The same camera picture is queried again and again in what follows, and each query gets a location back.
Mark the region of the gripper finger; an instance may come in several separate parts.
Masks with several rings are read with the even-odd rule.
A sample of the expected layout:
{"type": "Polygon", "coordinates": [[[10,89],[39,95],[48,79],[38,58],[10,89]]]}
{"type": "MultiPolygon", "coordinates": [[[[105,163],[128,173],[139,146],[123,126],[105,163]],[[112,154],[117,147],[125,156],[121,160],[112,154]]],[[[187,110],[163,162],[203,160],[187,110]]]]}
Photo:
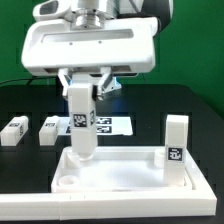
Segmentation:
{"type": "Polygon", "coordinates": [[[110,67],[102,67],[100,69],[101,78],[97,83],[97,99],[103,100],[105,89],[111,83],[113,75],[110,67]]]}
{"type": "Polygon", "coordinates": [[[71,74],[68,68],[61,68],[58,71],[58,78],[62,84],[63,91],[62,91],[62,96],[66,97],[68,94],[68,88],[71,84],[71,74]]]}

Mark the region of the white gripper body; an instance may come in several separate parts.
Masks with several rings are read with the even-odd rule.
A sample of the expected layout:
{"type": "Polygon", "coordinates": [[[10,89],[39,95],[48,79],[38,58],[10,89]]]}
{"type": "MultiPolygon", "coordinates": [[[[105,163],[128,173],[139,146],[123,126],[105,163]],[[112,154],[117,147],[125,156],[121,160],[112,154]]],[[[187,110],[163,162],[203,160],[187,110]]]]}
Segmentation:
{"type": "Polygon", "coordinates": [[[155,18],[107,20],[101,29],[73,30],[63,19],[33,24],[25,38],[21,61],[35,76],[55,76],[62,68],[97,74],[149,72],[155,66],[155,18]]]}

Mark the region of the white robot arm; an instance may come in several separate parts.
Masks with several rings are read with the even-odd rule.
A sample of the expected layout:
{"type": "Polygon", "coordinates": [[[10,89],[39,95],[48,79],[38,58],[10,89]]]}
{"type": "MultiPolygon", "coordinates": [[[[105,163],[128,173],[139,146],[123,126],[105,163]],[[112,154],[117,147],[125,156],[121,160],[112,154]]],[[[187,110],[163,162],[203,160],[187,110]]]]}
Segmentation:
{"type": "Polygon", "coordinates": [[[64,95],[89,83],[102,99],[114,78],[153,70],[154,37],[173,10],[173,0],[46,0],[33,9],[22,64],[35,77],[58,77],[64,95]]]}

